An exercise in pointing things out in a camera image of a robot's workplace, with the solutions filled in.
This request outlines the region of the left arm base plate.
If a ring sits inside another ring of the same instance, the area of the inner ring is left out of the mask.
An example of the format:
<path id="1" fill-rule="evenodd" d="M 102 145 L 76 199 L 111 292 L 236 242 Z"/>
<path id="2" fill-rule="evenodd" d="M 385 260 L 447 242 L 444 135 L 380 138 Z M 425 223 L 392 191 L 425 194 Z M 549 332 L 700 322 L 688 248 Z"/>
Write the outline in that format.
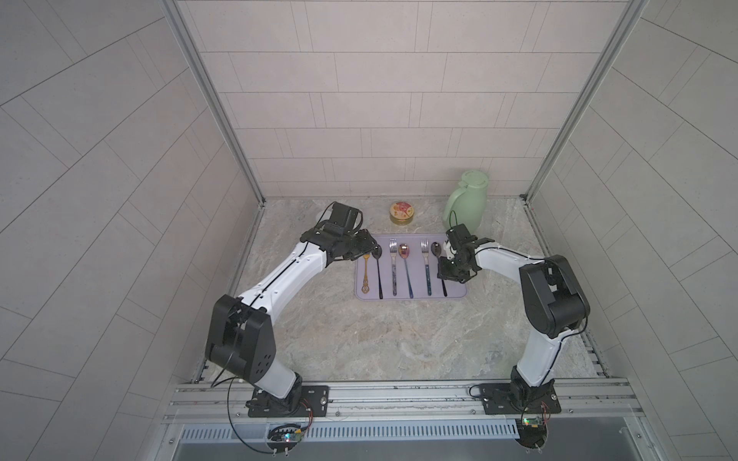
<path id="1" fill-rule="evenodd" d="M 249 418 L 325 417 L 330 397 L 330 387 L 325 385 L 301 385 L 284 399 L 257 389 L 246 403 Z"/>

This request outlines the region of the black spoon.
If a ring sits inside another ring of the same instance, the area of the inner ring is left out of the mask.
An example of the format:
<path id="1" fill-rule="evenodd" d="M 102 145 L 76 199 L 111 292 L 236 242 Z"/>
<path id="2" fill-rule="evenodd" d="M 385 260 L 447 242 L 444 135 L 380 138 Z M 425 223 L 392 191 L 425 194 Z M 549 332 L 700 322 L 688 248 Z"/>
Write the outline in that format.
<path id="1" fill-rule="evenodd" d="M 437 261 L 437 277 L 440 279 L 443 295 L 447 297 L 448 296 L 447 287 L 446 287 L 444 278 L 442 278 L 441 276 L 441 257 L 442 257 L 441 244 L 437 241 L 432 242 L 432 245 L 430 246 L 430 250 Z"/>
<path id="2" fill-rule="evenodd" d="M 379 299 L 384 299 L 384 290 L 382 290 L 382 273 L 381 273 L 381 266 L 380 266 L 380 260 L 382 257 L 382 247 L 379 244 L 376 244 L 372 251 L 372 257 L 374 257 L 374 261 L 376 263 L 377 268 L 377 284 L 378 284 L 378 293 L 379 293 Z"/>

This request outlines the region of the gold ornate fork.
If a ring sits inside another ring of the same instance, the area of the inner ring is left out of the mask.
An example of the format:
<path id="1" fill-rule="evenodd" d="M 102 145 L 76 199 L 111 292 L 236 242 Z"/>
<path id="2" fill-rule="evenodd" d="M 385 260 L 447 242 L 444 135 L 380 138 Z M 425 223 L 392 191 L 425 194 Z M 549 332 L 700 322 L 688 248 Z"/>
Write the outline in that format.
<path id="1" fill-rule="evenodd" d="M 368 270 L 369 259 L 371 259 L 370 254 L 365 254 L 363 256 L 364 271 L 363 271 L 363 279 L 362 279 L 362 286 L 361 286 L 361 292 L 363 294 L 368 294 L 370 292 L 370 280 L 369 280 L 369 270 Z"/>

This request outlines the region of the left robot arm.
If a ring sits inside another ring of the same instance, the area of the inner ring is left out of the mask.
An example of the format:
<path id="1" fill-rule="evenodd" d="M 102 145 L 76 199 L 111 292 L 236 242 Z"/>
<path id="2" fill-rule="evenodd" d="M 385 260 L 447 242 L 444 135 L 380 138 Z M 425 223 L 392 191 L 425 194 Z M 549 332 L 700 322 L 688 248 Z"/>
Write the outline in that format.
<path id="1" fill-rule="evenodd" d="M 363 228 L 359 209 L 338 202 L 331 215 L 303 232 L 299 242 L 271 273 L 238 297 L 222 296 L 213 307 L 207 360 L 267 393 L 291 413 L 301 405 L 302 378 L 276 359 L 274 324 L 299 291 L 336 261 L 354 261 L 378 249 Z"/>

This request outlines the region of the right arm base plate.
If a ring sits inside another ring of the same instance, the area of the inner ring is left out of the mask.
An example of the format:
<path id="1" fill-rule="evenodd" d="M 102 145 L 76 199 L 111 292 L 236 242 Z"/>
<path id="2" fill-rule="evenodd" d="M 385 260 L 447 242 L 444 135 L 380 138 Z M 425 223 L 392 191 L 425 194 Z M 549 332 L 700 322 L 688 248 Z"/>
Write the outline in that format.
<path id="1" fill-rule="evenodd" d="M 561 405 L 552 381 L 530 387 L 524 381 L 482 383 L 469 395 L 482 402 L 486 415 L 559 414 Z"/>

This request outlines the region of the silver fork marbled handle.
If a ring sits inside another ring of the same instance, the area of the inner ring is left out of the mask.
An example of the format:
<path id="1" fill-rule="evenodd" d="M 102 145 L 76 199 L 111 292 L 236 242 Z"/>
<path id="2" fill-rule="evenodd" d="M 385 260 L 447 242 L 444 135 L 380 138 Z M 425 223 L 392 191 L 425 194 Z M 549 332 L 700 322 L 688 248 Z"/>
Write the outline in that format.
<path id="1" fill-rule="evenodd" d="M 391 259 L 391 276 L 392 276 L 392 294 L 398 295 L 397 289 L 397 255 L 398 255 L 398 242 L 396 239 L 390 239 L 388 245 Z"/>

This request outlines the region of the iridescent rainbow spoon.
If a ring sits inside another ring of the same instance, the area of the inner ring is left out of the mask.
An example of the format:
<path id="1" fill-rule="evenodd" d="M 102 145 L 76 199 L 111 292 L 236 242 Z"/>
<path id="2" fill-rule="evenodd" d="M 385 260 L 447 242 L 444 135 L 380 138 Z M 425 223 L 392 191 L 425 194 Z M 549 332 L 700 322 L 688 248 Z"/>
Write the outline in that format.
<path id="1" fill-rule="evenodd" d="M 407 290 L 409 290 L 409 297 L 413 299 L 414 292 L 412 288 L 411 274 L 409 274 L 409 255 L 410 254 L 411 254 L 411 250 L 409 249 L 409 245 L 407 245 L 407 243 L 401 243 L 399 245 L 399 255 L 404 261 L 404 267 L 405 267 L 406 278 L 407 278 Z"/>

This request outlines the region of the silver fork green handle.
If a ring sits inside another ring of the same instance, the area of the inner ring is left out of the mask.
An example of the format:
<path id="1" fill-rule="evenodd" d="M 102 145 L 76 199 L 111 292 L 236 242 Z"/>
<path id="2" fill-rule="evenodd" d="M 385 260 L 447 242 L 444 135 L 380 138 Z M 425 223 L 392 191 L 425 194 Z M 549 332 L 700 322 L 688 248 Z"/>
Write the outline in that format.
<path id="1" fill-rule="evenodd" d="M 426 288 L 427 288 L 427 294 L 428 296 L 432 296 L 432 281 L 431 279 L 431 272 L 430 272 L 430 242 L 428 240 L 422 240 L 420 242 L 421 252 L 424 259 L 424 267 L 425 267 L 425 279 L 426 279 Z"/>

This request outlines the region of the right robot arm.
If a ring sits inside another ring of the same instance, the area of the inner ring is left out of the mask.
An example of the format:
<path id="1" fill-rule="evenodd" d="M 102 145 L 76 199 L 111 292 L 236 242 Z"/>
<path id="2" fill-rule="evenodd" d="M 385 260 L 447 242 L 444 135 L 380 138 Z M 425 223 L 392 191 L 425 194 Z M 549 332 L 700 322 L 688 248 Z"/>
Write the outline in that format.
<path id="1" fill-rule="evenodd" d="M 532 330 L 521 359 L 510 376 L 509 401 L 524 409 L 540 401 L 553 387 L 552 371 L 563 342 L 586 329 L 590 304 L 566 257 L 531 257 L 491 238 L 470 234 L 459 224 L 447 230 L 445 255 L 438 276 L 465 284 L 482 270 L 520 284 L 525 313 Z"/>

